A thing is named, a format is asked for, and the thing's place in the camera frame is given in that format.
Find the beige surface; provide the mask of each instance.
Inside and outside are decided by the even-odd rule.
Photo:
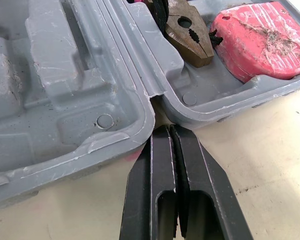
[[[227,172],[255,239],[300,240],[300,91],[195,132]],[[117,240],[133,163],[0,209],[0,240]]]

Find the black metal jaws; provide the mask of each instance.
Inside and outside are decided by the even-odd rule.
[[[156,129],[129,173],[120,240],[252,240],[225,171],[196,135]]]

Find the red object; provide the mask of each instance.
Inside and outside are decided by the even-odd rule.
[[[246,83],[256,75],[289,80],[300,74],[300,26],[279,2],[221,11],[211,31],[223,41],[215,50],[227,69]]]

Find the gray plastic tool case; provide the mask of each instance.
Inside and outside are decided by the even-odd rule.
[[[208,26],[243,2],[189,1]],[[141,146],[154,129],[154,96],[193,129],[298,89],[300,75],[243,84],[217,55],[199,69],[184,63],[143,3],[0,0],[0,205]]]

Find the circular indentation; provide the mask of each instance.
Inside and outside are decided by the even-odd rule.
[[[197,97],[193,92],[187,92],[183,95],[182,100],[185,104],[193,106],[197,103]]]
[[[191,21],[189,18],[187,18],[186,16],[181,16],[181,17],[178,19],[178,24],[179,24],[181,27],[183,27],[183,28],[185,28],[185,29],[188,29],[188,28],[191,27],[192,21]]]
[[[96,120],[96,125],[100,129],[109,129],[115,124],[114,119],[109,114],[103,114]]]
[[[229,19],[230,19],[230,16],[223,16],[222,19],[223,19],[223,20],[229,20]]]

